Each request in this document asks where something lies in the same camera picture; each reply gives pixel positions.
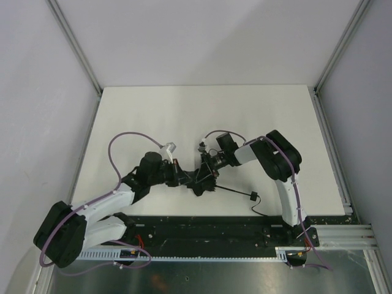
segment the aluminum frame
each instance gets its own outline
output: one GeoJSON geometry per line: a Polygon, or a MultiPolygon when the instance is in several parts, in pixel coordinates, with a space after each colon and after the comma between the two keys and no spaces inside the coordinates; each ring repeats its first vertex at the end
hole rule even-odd
{"type": "Polygon", "coordinates": [[[88,62],[83,50],[81,49],[75,34],[72,32],[66,17],[64,16],[61,8],[57,2],[57,0],[46,0],[50,11],[52,12],[54,18],[58,22],[59,27],[61,28],[64,36],[66,37],[68,44],[70,45],[72,51],[75,53],[76,58],[78,59],[81,67],[86,72],[92,86],[96,90],[97,95],[100,97],[102,95],[102,88],[100,87],[94,72],[88,62]]]}
{"type": "Polygon", "coordinates": [[[350,43],[354,33],[358,29],[360,23],[362,22],[364,16],[368,12],[371,4],[374,0],[361,0],[361,2],[357,5],[349,23],[344,29],[343,35],[339,39],[335,49],[332,52],[330,59],[328,60],[320,78],[316,82],[314,89],[318,94],[320,90],[323,88],[327,78],[331,74],[332,70],[334,69],[336,63],[342,56],[343,52],[347,48],[348,44],[350,43]]]}

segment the small black connector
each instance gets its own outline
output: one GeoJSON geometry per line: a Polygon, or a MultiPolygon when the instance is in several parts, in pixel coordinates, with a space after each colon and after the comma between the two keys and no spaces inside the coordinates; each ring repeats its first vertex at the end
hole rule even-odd
{"type": "Polygon", "coordinates": [[[257,192],[252,191],[252,193],[251,193],[251,201],[256,201],[256,200],[257,200],[257,197],[258,197],[257,192]]]}

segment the metal rail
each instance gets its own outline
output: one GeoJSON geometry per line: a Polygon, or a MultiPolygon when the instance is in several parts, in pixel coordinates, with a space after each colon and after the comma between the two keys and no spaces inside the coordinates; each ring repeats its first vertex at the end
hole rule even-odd
{"type": "Polygon", "coordinates": [[[60,26],[62,32],[64,33],[72,51],[75,53],[75,56],[79,60],[80,65],[90,79],[90,82],[96,90],[97,95],[100,97],[102,95],[102,88],[99,86],[98,80],[94,75],[94,72],[92,71],[90,63],[88,62],[85,54],[83,53],[83,50],[81,49],[78,41],[76,40],[75,34],[74,32],[72,32],[57,0],[47,0],[47,4],[56,21],[58,22],[58,25],[60,26]]]}

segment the black cable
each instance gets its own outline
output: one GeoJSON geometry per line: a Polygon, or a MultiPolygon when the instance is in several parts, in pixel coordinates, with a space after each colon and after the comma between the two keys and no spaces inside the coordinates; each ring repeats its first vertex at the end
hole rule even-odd
{"type": "Polygon", "coordinates": [[[266,214],[263,214],[263,213],[260,213],[260,212],[258,212],[258,211],[256,211],[256,210],[254,210],[254,208],[262,202],[262,199],[260,198],[260,196],[257,196],[257,197],[258,197],[258,203],[255,204],[254,206],[252,206],[251,210],[252,210],[254,213],[257,213],[259,216],[267,216],[266,214]]]}
{"type": "MultiPolygon", "coordinates": [[[[230,189],[230,188],[226,188],[226,187],[222,187],[222,186],[218,186],[218,185],[215,185],[215,187],[221,188],[221,189],[223,189],[223,190],[227,190],[227,191],[230,191],[230,192],[234,192],[234,193],[239,193],[239,194],[242,194],[242,195],[246,195],[246,196],[251,196],[251,194],[247,194],[247,193],[240,192],[240,191],[237,191],[237,190],[233,190],[233,189],[230,189]]],[[[254,210],[254,208],[262,202],[262,199],[260,198],[259,195],[257,196],[257,198],[258,198],[258,203],[255,204],[254,206],[252,206],[251,210],[252,210],[254,213],[257,213],[259,216],[267,216],[266,214],[263,214],[263,213],[260,213],[260,212],[258,212],[258,211],[256,211],[256,210],[254,210]]]]}
{"type": "Polygon", "coordinates": [[[221,189],[223,189],[223,190],[227,190],[227,191],[230,191],[230,192],[234,192],[234,193],[239,193],[239,194],[251,196],[250,194],[247,194],[247,193],[244,193],[244,192],[240,192],[240,191],[237,191],[237,190],[233,190],[233,189],[230,189],[230,188],[226,188],[226,187],[222,187],[222,186],[218,186],[218,185],[215,185],[215,187],[221,188],[221,189]]]}

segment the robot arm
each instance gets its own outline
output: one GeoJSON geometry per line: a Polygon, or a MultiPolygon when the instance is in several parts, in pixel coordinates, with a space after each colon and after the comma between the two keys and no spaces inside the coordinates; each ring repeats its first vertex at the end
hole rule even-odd
{"type": "MultiPolygon", "coordinates": [[[[266,135],[283,150],[294,166],[296,179],[302,158],[299,152],[276,130],[266,135]]],[[[183,171],[176,159],[172,158],[173,143],[166,144],[159,153],[148,152],[141,159],[135,172],[130,172],[121,180],[113,195],[86,206],[74,214],[55,234],[45,254],[60,268],[70,265],[82,250],[117,239],[132,239],[135,222],[123,213],[115,213],[146,196],[151,186],[166,184],[169,187],[187,186],[195,195],[204,191],[214,191],[218,170],[231,165],[239,166],[257,159],[267,175],[275,180],[282,203],[282,218],[294,231],[299,227],[296,197],[291,183],[291,169],[284,158],[265,140],[259,138],[238,147],[230,134],[217,137],[221,150],[211,156],[200,145],[201,163],[195,171],[183,171]]],[[[73,210],[85,205],[77,203],[69,206],[58,202],[52,206],[39,231],[34,244],[42,249],[55,227],[73,210]]],[[[301,212],[302,221],[306,213],[301,212]]]]}
{"type": "MultiPolygon", "coordinates": [[[[298,173],[300,163],[302,163],[301,155],[277,130],[268,133],[266,137],[277,144],[290,159],[298,185],[298,173]]],[[[281,199],[283,220],[291,227],[299,225],[300,219],[292,183],[292,171],[282,155],[269,142],[260,139],[252,140],[238,148],[234,155],[240,164],[256,159],[260,162],[266,174],[275,181],[281,199]]],[[[302,221],[306,218],[303,208],[301,208],[301,218],[302,221]]]]}

